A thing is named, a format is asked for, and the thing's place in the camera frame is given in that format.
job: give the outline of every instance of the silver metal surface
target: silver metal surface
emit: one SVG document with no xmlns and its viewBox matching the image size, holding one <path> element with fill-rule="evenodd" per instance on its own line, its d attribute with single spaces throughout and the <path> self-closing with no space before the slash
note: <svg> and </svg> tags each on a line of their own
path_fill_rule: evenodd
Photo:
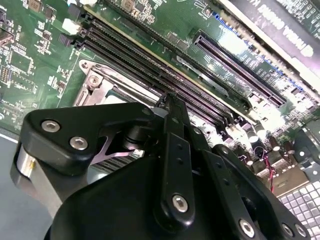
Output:
<svg viewBox="0 0 320 240">
<path fill-rule="evenodd" d="M 282 223 L 282 228 L 283 230 L 290 236 L 293 237 L 294 233 L 292 232 L 292 230 L 290 229 L 290 227 L 288 227 L 288 225 Z"/>
<path fill-rule="evenodd" d="M 201 131 L 200 131 L 199 128 L 196 128 L 196 127 L 195 127 L 193 130 L 195 131 L 196 134 L 201 134 Z"/>
<path fill-rule="evenodd" d="M 188 210 L 187 200 L 183 196 L 174 195 L 172 198 L 173 206 L 181 213 L 185 213 Z"/>
<path fill-rule="evenodd" d="M 177 119 L 177 118 L 175 118 L 175 117 L 173 117 L 173 118 L 172 118 L 172 121 L 174 121 L 176 124 L 178 124 L 178 123 L 179 123 L 178 119 Z"/>
<path fill-rule="evenodd" d="M 224 146 L 221 147 L 221 150 L 222 150 L 222 152 L 224 152 L 225 154 L 228 154 L 228 152 L 229 152 L 228 149 L 227 149 L 226 147 L 224 147 Z"/>
<path fill-rule="evenodd" d="M 60 125 L 56 121 L 46 120 L 41 123 L 41 127 L 43 130 L 49 133 L 56 133 L 60 130 Z"/>
<path fill-rule="evenodd" d="M 107 65 L 102 65 L 88 59 L 81 59 L 79 67 L 86 74 L 74 106 L 88 106 L 94 104 L 105 104 L 108 92 L 113 88 L 121 95 L 125 95 L 148 107 L 153 106 L 158 100 L 160 93 L 145 89 L 128 79 Z"/>
<path fill-rule="evenodd" d="M 145 114 L 145 115 L 151 115 L 151 111 L 148 109 L 148 108 L 144 108 L 142 109 L 142 112 Z"/>
<path fill-rule="evenodd" d="M 255 230 L 249 222 L 247 222 L 244 219 L 240 219 L 239 225 L 244 234 L 247 235 L 249 238 L 253 238 L 255 236 Z"/>
<path fill-rule="evenodd" d="M 104 81 L 102 75 L 90 69 L 73 105 L 78 107 L 103 104 L 107 93 L 113 87 L 112 83 Z"/>
<path fill-rule="evenodd" d="M 302 237 L 306 237 L 307 236 L 307 233 L 305 232 L 305 230 L 299 226 L 298 224 L 295 224 L 294 225 L 295 228 L 297 229 L 298 233 L 302 236 Z"/>
<path fill-rule="evenodd" d="M 34 161 L 30 180 L 52 218 L 71 194 L 88 185 L 87 174 L 81 176 L 62 175 L 38 160 Z"/>
<path fill-rule="evenodd" d="M 165 110 L 161 107 L 153 107 L 153 108 L 151 108 L 151 110 L 155 115 L 158 115 L 162 118 L 165 118 L 165 116 L 169 114 L 167 110 Z"/>
<path fill-rule="evenodd" d="M 70 145 L 74 149 L 82 151 L 88 147 L 88 142 L 83 137 L 74 136 L 73 138 L 70 139 Z"/>
<path fill-rule="evenodd" d="M 301 222 L 299 226 L 304 226 L 307 229 L 311 240 L 318 240 L 320 239 L 320 181 L 319 177 L 314 177 L 317 179 L 313 183 L 291 191 L 289 194 L 281 196 L 279 200 Z"/>
<path fill-rule="evenodd" d="M 19 156 L 16 161 L 16 167 L 19 172 L 24 175 L 25 177 L 29 178 L 31 172 L 34 168 L 35 158 L 30 156 L 21 145 Z"/>
</svg>

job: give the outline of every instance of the black plastic part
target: black plastic part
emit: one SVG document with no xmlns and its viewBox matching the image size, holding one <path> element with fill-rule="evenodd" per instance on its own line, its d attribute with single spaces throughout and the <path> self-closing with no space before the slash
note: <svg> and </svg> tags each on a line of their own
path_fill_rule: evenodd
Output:
<svg viewBox="0 0 320 240">
<path fill-rule="evenodd" d="M 187 113 L 183 101 L 168 94 L 163 103 L 169 113 L 165 116 L 159 156 L 162 163 L 160 189 L 155 202 L 154 216 L 169 233 L 186 230 L 195 219 L 190 145 L 185 138 L 183 113 Z M 188 205 L 186 212 L 178 211 L 173 205 L 173 196 L 182 196 Z"/>
<path fill-rule="evenodd" d="M 237 158 L 232 152 L 224 153 L 223 145 L 214 146 L 212 152 L 222 157 L 230 170 L 233 181 L 237 185 L 237 191 L 242 199 L 248 200 L 254 205 L 255 224 L 259 226 L 266 239 L 295 239 L 305 240 L 295 225 L 299 225 L 310 239 L 309 232 L 300 221 L 269 191 L 266 186 Z M 286 224 L 292 230 L 294 237 L 290 237 L 282 228 Z"/>
<path fill-rule="evenodd" d="M 153 118 L 154 113 L 150 109 L 136 102 L 35 110 L 24 118 L 20 142 L 27 153 L 58 172 L 80 175 L 86 172 L 97 154 L 99 137 L 106 134 L 114 137 L 121 130 L 146 125 Z M 56 121 L 60 130 L 53 133 L 44 131 L 41 124 L 45 120 Z M 88 147 L 74 149 L 70 145 L 73 137 L 84 138 Z"/>
<path fill-rule="evenodd" d="M 58 41 L 59 41 L 59 43 L 63 44 L 66 47 L 71 46 L 74 42 L 74 40 L 70 36 L 68 36 L 64 33 L 60 33 Z"/>
<path fill-rule="evenodd" d="M 159 227 L 153 206 L 161 165 L 156 157 L 139 159 L 73 194 L 57 212 L 50 240 L 220 240 L 221 229 L 213 225 L 215 206 L 210 205 L 215 194 L 197 175 L 193 224 L 179 234 Z"/>
<path fill-rule="evenodd" d="M 68 8 L 68 13 L 78 19 L 81 15 L 81 8 L 73 3 Z"/>
</svg>

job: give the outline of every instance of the green circuit board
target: green circuit board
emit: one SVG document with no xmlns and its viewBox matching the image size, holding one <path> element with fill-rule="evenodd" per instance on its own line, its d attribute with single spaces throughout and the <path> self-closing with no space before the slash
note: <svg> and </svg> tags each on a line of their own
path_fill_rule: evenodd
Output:
<svg viewBox="0 0 320 240">
<path fill-rule="evenodd" d="M 250 43 L 228 28 L 218 18 L 218 8 L 200 0 L 132 2 L 132 9 L 127 14 L 211 70 L 224 84 L 224 89 L 215 86 L 217 82 L 208 84 L 200 80 L 199 74 L 185 66 L 174 53 L 134 27 L 103 0 L 84 9 L 201 85 L 235 111 L 246 115 L 248 111 L 237 94 L 247 96 L 251 90 L 193 44 L 195 35 L 203 31 L 287 98 L 287 103 L 279 109 L 284 123 L 287 123 L 280 129 L 279 135 L 296 129 L 299 126 L 297 120 L 307 121 L 313 117 L 315 108 L 309 108 L 314 104 L 313 100 L 303 91 L 298 98 L 292 95 L 291 90 L 299 86 L 276 71 L 275 66 L 250 48 Z M 123 0 L 115 3 L 119 8 L 123 6 Z M 19 133 L 28 112 L 72 106 L 85 78 L 79 68 L 80 59 L 102 63 L 103 60 L 88 50 L 77 51 L 72 46 L 65 47 L 59 43 L 60 33 L 66 33 L 62 28 L 64 19 L 73 19 L 63 0 L 3 0 L 0 11 L 5 14 L 5 20 L 0 23 L 0 34 L 5 31 L 13 35 L 12 43 L 0 47 L 0 127 Z M 298 111 L 293 106 L 294 101 L 299 101 L 302 110 Z"/>
<path fill-rule="evenodd" d="M 78 61 L 94 55 L 58 42 L 69 17 L 63 1 L 28 7 L 26 0 L 2 0 L 0 11 L 1 29 L 14 36 L 14 43 L 0 47 L 0 127 L 18 134 L 28 112 L 72 106 L 85 78 Z"/>
<path fill-rule="evenodd" d="M 308 121 L 314 117 L 313 113 L 317 109 L 314 99 L 305 94 L 298 84 L 290 80 L 281 70 L 278 70 L 274 63 L 270 62 L 264 55 L 254 49 L 248 41 L 242 39 L 236 31 L 230 28 L 228 23 L 224 22 L 219 16 L 220 10 L 217 7 L 203 0 L 115 0 L 114 2 L 102 0 L 93 7 L 86 6 L 85 8 L 95 17 L 150 50 L 164 62 L 185 73 L 220 97 L 219 91 L 213 89 L 210 83 L 200 81 L 198 75 L 192 69 L 181 64 L 175 53 L 147 36 L 121 15 L 116 8 L 112 7 L 110 3 L 115 3 L 117 8 L 126 10 L 128 15 L 144 23 L 198 63 L 211 70 L 227 86 L 225 87 L 227 90 L 233 89 L 237 93 L 248 97 L 253 92 L 252 89 L 198 49 L 194 45 L 194 39 L 197 33 L 202 31 L 232 53 L 287 100 L 286 104 L 277 109 L 282 127 L 275 127 L 277 130 L 275 132 L 271 131 L 275 136 L 298 128 L 300 123 L 297 120 Z M 292 93 L 296 89 L 300 90 L 299 94 Z M 230 97 L 221 97 L 221 99 L 231 106 L 241 109 L 240 104 L 235 104 L 237 100 L 231 103 L 233 99 L 230 99 Z M 268 109 L 265 106 L 257 105 L 255 111 L 261 119 L 274 116 L 272 111 L 266 114 Z"/>
</svg>

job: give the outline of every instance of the capacitor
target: capacitor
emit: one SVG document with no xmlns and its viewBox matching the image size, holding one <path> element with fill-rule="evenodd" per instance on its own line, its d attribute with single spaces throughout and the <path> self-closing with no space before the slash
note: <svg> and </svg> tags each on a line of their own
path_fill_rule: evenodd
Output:
<svg viewBox="0 0 320 240">
<path fill-rule="evenodd" d="M 283 143 L 283 148 L 288 154 L 294 154 L 295 150 L 290 141 L 285 141 Z"/>
<path fill-rule="evenodd" d="M 254 161 L 252 160 L 252 157 L 249 152 L 245 152 L 244 155 L 246 156 L 246 158 L 243 160 L 245 164 L 247 164 L 248 166 L 251 166 L 252 164 L 254 164 Z"/>
<path fill-rule="evenodd" d="M 264 139 L 267 135 L 267 131 L 265 130 L 264 126 L 262 126 L 261 122 L 258 122 L 254 126 L 254 130 L 259 138 Z"/>
<path fill-rule="evenodd" d="M 257 134 L 253 128 L 250 128 L 246 132 L 246 135 L 248 136 L 250 143 L 256 143 L 259 140 L 259 137 L 257 136 Z"/>
<path fill-rule="evenodd" d="M 273 136 L 270 137 L 269 138 L 269 143 L 270 143 L 273 151 L 279 151 L 280 150 L 280 145 L 278 144 L 278 142 L 277 142 L 275 137 L 273 137 Z"/>
</svg>

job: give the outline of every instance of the pcie slot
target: pcie slot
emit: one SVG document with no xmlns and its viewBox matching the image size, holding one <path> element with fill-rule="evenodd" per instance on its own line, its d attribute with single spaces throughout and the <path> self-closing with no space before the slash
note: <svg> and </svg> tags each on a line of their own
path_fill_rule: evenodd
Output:
<svg viewBox="0 0 320 240">
<path fill-rule="evenodd" d="M 97 56 L 104 59 L 106 61 L 105 64 L 108 65 L 109 67 L 117 69 L 117 71 L 124 74 L 126 77 L 130 79 L 137 78 L 142 82 L 152 84 L 153 87 L 160 93 L 165 93 L 165 92 L 177 93 L 177 95 L 186 102 L 188 109 L 194 112 L 195 114 L 197 114 L 203 120 L 215 126 L 223 124 L 221 122 L 222 121 L 221 119 L 217 119 L 213 116 L 210 116 L 210 114 L 208 114 L 202 109 L 203 106 L 192 101 L 191 98 L 186 96 L 186 94 L 183 91 L 179 89 L 175 89 L 174 87 L 168 84 L 161 84 L 157 76 L 148 74 L 147 72 L 144 71 L 143 68 L 135 66 L 134 64 L 130 64 L 129 62 L 125 62 L 123 59 L 117 57 L 113 52 L 109 51 L 108 49 L 97 46 L 95 42 L 92 42 L 90 40 L 83 40 L 82 42 L 78 42 L 76 44 L 76 47 L 86 48 L 90 50 L 91 52 L 95 53 Z"/>
<path fill-rule="evenodd" d="M 150 28 L 148 25 L 144 24 L 143 22 L 137 20 L 134 18 L 131 14 L 129 14 L 127 11 L 125 11 L 120 5 L 117 5 L 113 0 L 103 0 L 103 2 L 111 8 L 113 11 L 117 12 L 121 15 L 122 18 L 127 19 L 132 24 L 137 26 L 137 28 L 143 30 L 145 33 L 147 33 L 150 37 L 152 37 L 157 42 L 161 43 L 165 48 L 170 50 L 172 53 L 176 54 L 177 56 L 183 58 L 188 63 L 190 63 L 196 70 L 203 73 L 207 78 L 211 79 L 215 83 L 221 85 L 223 88 L 228 89 L 230 93 L 232 93 L 234 96 L 236 96 L 239 100 L 243 101 L 244 103 L 247 103 L 248 106 L 250 105 L 245 97 L 241 95 L 238 91 L 235 89 L 231 89 L 226 83 L 222 82 L 218 77 L 214 75 L 212 71 L 210 71 L 208 68 L 191 58 L 188 54 L 183 52 L 181 49 L 173 45 L 171 42 L 169 42 L 166 38 L 158 34 L 156 31 L 154 31 L 152 28 Z"/>
<path fill-rule="evenodd" d="M 125 37 L 123 37 L 121 34 L 116 32 L 115 30 L 113 30 L 111 27 L 105 25 L 104 23 L 102 23 L 101 21 L 99 21 L 97 19 L 94 19 L 91 23 L 95 27 L 97 27 L 99 30 L 101 30 L 105 35 L 109 35 L 114 40 L 116 40 L 118 43 L 126 45 L 129 48 L 130 52 L 135 52 L 135 54 L 138 54 L 139 56 L 144 57 L 147 61 L 152 62 L 152 64 L 160 66 L 161 69 L 164 70 L 168 75 L 170 75 L 172 78 L 175 78 L 177 81 L 180 81 L 180 84 L 186 85 L 186 87 L 188 87 L 189 90 L 191 90 L 191 91 L 195 92 L 196 94 L 198 94 L 199 96 L 205 98 L 206 102 L 209 102 L 209 103 L 211 103 L 212 106 L 215 106 L 213 111 L 216 111 L 216 109 L 219 109 L 218 112 L 217 112 L 218 114 L 221 114 L 221 113 L 222 114 L 224 114 L 224 113 L 228 113 L 229 114 L 230 113 L 229 109 L 227 109 L 224 105 L 222 105 L 219 101 L 214 99 L 212 96 L 210 96 L 206 92 L 200 90 L 197 85 L 193 84 L 192 82 L 190 82 L 185 77 L 183 77 L 182 75 L 178 74 L 177 72 L 172 71 L 172 69 L 170 69 L 162 61 L 160 61 L 160 60 L 156 59 L 155 57 L 151 56 L 145 50 L 137 47 L 130 40 L 128 40 Z"/>
<path fill-rule="evenodd" d="M 174 73 L 169 74 L 166 71 L 167 66 L 164 66 L 162 62 L 154 62 L 152 64 L 151 62 L 153 60 L 150 58 L 150 56 L 147 56 L 147 53 L 143 52 L 142 49 L 137 49 L 135 46 L 128 47 L 123 46 L 122 44 L 120 45 L 120 43 L 123 43 L 123 40 L 119 39 L 123 38 L 122 36 L 113 35 L 113 38 L 111 38 L 106 36 L 105 32 L 102 33 L 97 29 L 90 28 L 86 33 L 86 37 L 90 38 L 104 49 L 108 49 L 109 51 L 116 53 L 122 59 L 130 61 L 133 66 L 139 67 L 139 69 L 143 70 L 143 72 L 147 72 L 152 76 L 157 76 L 158 78 L 160 78 L 158 81 L 160 81 L 161 83 L 166 83 L 169 81 L 169 84 L 174 86 L 173 89 L 182 88 L 183 86 L 181 84 L 181 81 L 188 81 L 187 79 L 181 80 L 181 78 L 178 78 L 180 76 L 174 76 Z M 183 91 L 185 92 L 184 94 L 187 94 L 190 97 L 190 99 L 195 99 L 195 101 L 197 102 L 197 107 L 201 108 L 202 106 L 205 106 L 207 114 L 213 116 L 215 119 L 223 121 L 224 118 L 228 117 L 227 112 L 223 112 L 215 108 L 213 105 L 208 104 L 206 100 L 201 96 L 201 93 L 195 95 L 194 92 L 185 87 L 183 88 Z"/>
<path fill-rule="evenodd" d="M 286 103 L 286 99 L 278 94 L 275 89 L 268 86 L 256 73 L 220 47 L 215 40 L 207 36 L 204 32 L 198 34 L 194 44 L 275 107 L 279 108 Z"/>
</svg>

